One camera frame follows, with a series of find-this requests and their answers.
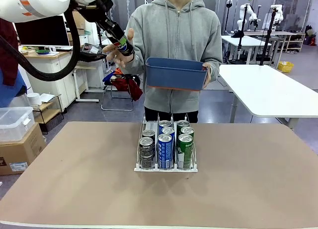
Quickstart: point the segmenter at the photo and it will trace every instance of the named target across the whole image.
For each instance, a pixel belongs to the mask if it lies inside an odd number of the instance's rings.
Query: hoodie zipper
[[[180,11],[177,12],[177,43],[175,47],[175,53],[174,53],[174,58],[177,56],[177,51],[178,51],[178,39],[179,39],[179,17],[180,17]],[[171,114],[171,102],[172,102],[172,92],[170,92],[170,99],[169,99],[169,108],[170,108],[170,114]]]

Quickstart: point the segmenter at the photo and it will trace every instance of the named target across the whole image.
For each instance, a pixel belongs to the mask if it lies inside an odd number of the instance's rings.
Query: yellow basket
[[[278,64],[278,70],[282,71],[283,73],[290,73],[293,69],[294,64],[291,62],[279,62]]]

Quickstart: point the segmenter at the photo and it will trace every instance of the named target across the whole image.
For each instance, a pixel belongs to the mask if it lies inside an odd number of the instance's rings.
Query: gray hoodie
[[[180,12],[168,0],[154,0],[138,7],[131,15],[129,28],[135,31],[135,58],[123,73],[145,72],[148,57],[208,62],[212,81],[222,62],[221,27],[217,15],[205,8],[202,0],[192,0]],[[163,112],[185,113],[199,109],[197,91],[153,88],[144,85],[145,107]]]

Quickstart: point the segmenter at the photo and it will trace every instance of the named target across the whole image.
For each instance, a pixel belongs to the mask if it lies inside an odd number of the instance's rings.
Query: green can
[[[188,134],[194,138],[194,129],[192,127],[186,126],[181,128],[182,134]]]
[[[183,121],[178,121],[178,122],[177,122],[176,139],[179,139],[179,135],[182,134],[181,129],[182,129],[183,127],[187,127],[187,126],[190,126],[190,124],[189,124],[188,121],[183,120]]]
[[[179,152],[178,152],[178,166],[180,168],[188,169],[191,165],[191,156],[193,150],[193,137],[189,134],[181,134],[178,137]]]

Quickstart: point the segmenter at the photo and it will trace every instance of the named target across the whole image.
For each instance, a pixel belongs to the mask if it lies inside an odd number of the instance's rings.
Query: blue plastic container
[[[148,58],[146,61],[147,85],[151,87],[201,91],[207,71],[202,62]]]

